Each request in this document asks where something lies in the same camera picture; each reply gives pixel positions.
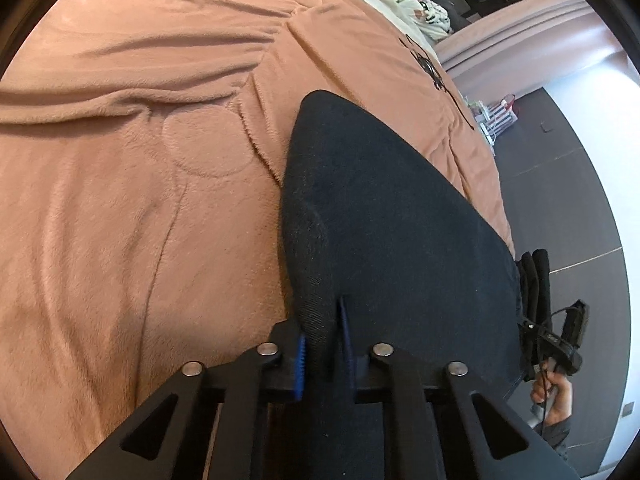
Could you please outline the right hand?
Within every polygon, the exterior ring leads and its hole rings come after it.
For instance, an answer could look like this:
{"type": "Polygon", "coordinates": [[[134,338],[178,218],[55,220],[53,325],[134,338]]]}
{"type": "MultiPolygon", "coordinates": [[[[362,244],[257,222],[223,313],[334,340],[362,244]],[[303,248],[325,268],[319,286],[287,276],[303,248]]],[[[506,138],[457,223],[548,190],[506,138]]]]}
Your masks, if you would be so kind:
{"type": "Polygon", "coordinates": [[[538,373],[530,398],[534,403],[542,404],[547,426],[565,422],[573,414],[573,385],[559,372],[542,370],[538,373]]]}

